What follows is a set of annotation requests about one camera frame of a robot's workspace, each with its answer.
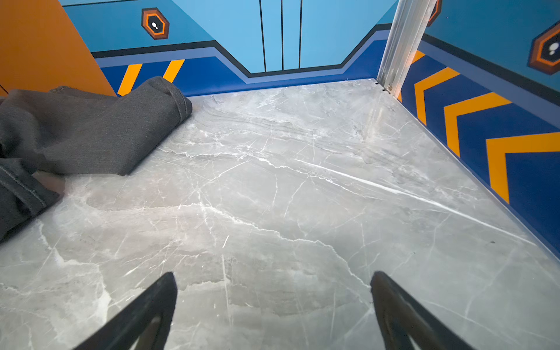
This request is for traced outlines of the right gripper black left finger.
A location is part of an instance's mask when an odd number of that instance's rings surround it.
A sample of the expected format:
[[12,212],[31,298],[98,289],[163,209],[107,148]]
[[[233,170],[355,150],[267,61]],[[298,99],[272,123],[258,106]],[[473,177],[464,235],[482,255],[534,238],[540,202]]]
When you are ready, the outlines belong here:
[[163,349],[169,337],[178,288],[163,274],[78,349]]

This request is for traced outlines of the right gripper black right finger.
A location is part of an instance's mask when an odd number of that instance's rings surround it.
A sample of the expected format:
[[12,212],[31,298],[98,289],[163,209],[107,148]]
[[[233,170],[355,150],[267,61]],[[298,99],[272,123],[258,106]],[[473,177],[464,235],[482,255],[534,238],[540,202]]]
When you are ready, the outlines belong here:
[[471,349],[383,271],[376,271],[370,292],[386,349]]

